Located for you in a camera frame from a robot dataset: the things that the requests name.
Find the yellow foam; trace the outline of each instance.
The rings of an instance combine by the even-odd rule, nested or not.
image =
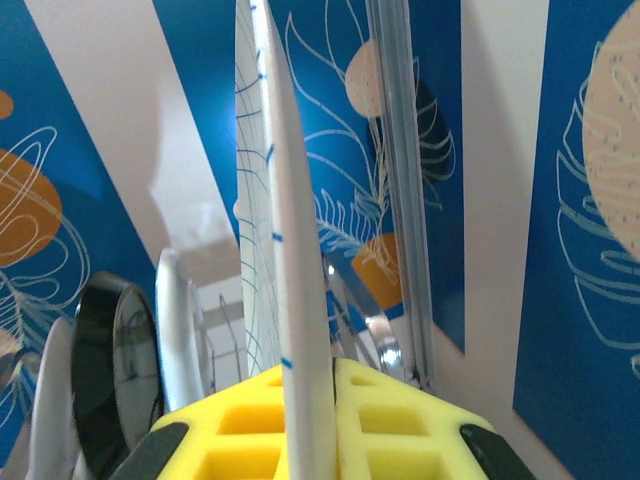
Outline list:
[[[353,360],[335,382],[342,480],[486,480],[460,435],[483,418]]]
[[[163,416],[189,431],[159,480],[287,480],[282,370],[274,367]]]

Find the white line drawing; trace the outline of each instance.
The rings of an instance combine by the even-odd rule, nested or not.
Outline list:
[[[41,354],[49,328],[60,317],[70,321],[64,310],[74,302],[89,278],[89,254],[82,237],[58,208],[31,189],[41,175],[57,135],[52,126],[39,128],[0,156],[0,189],[8,190],[11,198],[0,210],[0,238],[16,226],[32,232],[30,238],[15,250],[0,252],[0,258],[12,258],[0,268],[0,356],[16,349]],[[26,179],[17,178],[16,165],[18,162],[24,165],[26,158],[33,159],[31,170]],[[36,216],[14,214],[25,199],[41,208],[42,214],[57,220],[59,229],[55,236],[40,231]],[[36,246],[43,243],[47,246],[32,255]],[[13,273],[14,267],[21,273]],[[63,277],[67,282],[64,290],[61,289]],[[0,428],[16,407],[26,413],[33,400],[34,381],[25,378],[19,368],[14,372],[0,399],[0,407],[10,402],[8,413],[0,419]]]
[[[236,161],[242,295],[248,374],[280,363],[278,305],[273,256],[271,188],[264,143],[260,75],[248,0],[236,3]]]
[[[640,2],[636,1],[629,7],[616,25],[631,21],[633,8],[640,11],[638,5]],[[640,15],[636,14],[635,19],[640,20]],[[635,32],[639,31],[638,26],[636,22]],[[631,370],[640,379],[640,334],[629,338],[629,329],[616,328],[620,327],[617,323],[625,322],[625,319],[618,320],[613,313],[622,312],[622,308],[637,310],[635,306],[640,305],[640,263],[633,243],[634,238],[638,238],[638,224],[634,224],[634,220],[640,219],[640,197],[636,193],[637,187],[633,186],[639,178],[633,165],[640,158],[640,143],[637,143],[640,124],[627,122],[627,119],[621,122],[615,108],[604,113],[594,100],[594,95],[602,95],[601,90],[616,97],[619,95],[624,108],[632,115],[635,112],[635,118],[640,120],[640,37],[637,33],[635,37],[624,43],[605,41],[596,44],[589,76],[573,102],[562,147],[557,151],[556,185],[560,202],[558,238],[574,274],[585,316],[604,345],[632,353]],[[633,59],[623,61],[623,54]],[[596,70],[597,62],[602,60],[609,64],[604,70],[606,78],[602,77],[602,65]],[[594,74],[598,75],[595,94],[589,88],[590,81],[595,81]],[[631,79],[631,82],[623,86],[623,79]],[[592,250],[587,254],[584,250],[572,250],[576,248],[576,242],[568,240],[568,237],[584,234],[588,237],[581,238],[588,240],[585,244]],[[597,312],[589,298],[596,298],[605,307]]]
[[[336,174],[342,176],[353,186],[352,200],[348,200],[346,203],[343,200],[334,199],[328,189],[321,189],[321,198],[315,195],[318,231],[324,248],[330,251],[344,249],[347,256],[363,254],[364,262],[376,262],[391,283],[395,285],[399,281],[397,265],[395,260],[391,258],[386,245],[381,241],[383,220],[390,210],[390,197],[388,162],[385,158],[382,132],[378,123],[379,116],[382,114],[382,99],[377,81],[377,68],[374,63],[376,62],[375,49],[371,40],[365,40],[363,28],[351,0],[334,0],[334,4],[335,1],[344,6],[341,21],[352,22],[360,39],[359,48],[346,68],[337,63],[334,54],[335,51],[343,48],[343,45],[340,44],[339,39],[332,39],[330,35],[330,0],[325,0],[323,19],[326,55],[314,49],[304,40],[303,35],[296,29],[291,13],[287,19],[284,39],[285,53],[296,90],[320,112],[335,122],[335,128],[310,133],[305,137],[305,141],[309,145],[310,140],[319,137],[325,138],[327,142],[336,137],[348,138],[355,143],[360,152],[359,158],[355,161],[349,159],[350,164],[356,164],[356,168],[366,169],[366,184],[362,184],[347,171],[346,166],[342,166],[342,161],[338,162],[327,158],[314,152],[312,147],[308,147],[307,155],[311,161],[320,162],[333,169]],[[369,158],[371,153],[365,146],[366,140],[360,138],[355,129],[340,115],[332,111],[323,102],[323,99],[315,98],[302,85],[300,75],[296,74],[298,69],[302,67],[299,66],[299,60],[297,61],[292,53],[294,42],[302,46],[309,55],[319,60],[321,65],[326,66],[335,74],[336,88],[347,89],[351,106],[363,116],[363,121],[368,122],[369,135],[375,155],[374,161]],[[417,58],[414,65],[415,76],[419,79]],[[438,138],[435,142],[429,137],[436,125],[438,113],[438,103],[435,99],[429,104],[421,106],[418,110],[419,125],[424,125],[424,129],[419,132],[421,151],[431,151],[436,154],[435,157],[433,154],[428,155],[422,161],[426,205],[442,210],[443,205],[433,183],[434,181],[447,180],[454,174],[456,151],[450,130],[444,134],[443,138]],[[449,162],[449,166],[447,171],[440,172],[439,169],[442,168],[444,162]]]

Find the yellow foam block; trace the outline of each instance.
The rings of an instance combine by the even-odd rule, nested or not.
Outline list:
[[[486,480],[460,435],[483,418],[353,360],[335,387],[341,480]]]
[[[274,367],[163,416],[189,426],[159,480],[287,480],[282,369]]]

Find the black rubber pad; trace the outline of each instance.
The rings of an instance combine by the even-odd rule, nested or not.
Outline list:
[[[489,480],[536,480],[507,441],[478,425],[463,425],[460,435]]]
[[[189,431],[186,423],[171,423],[148,433],[118,467],[111,480],[155,480]]]

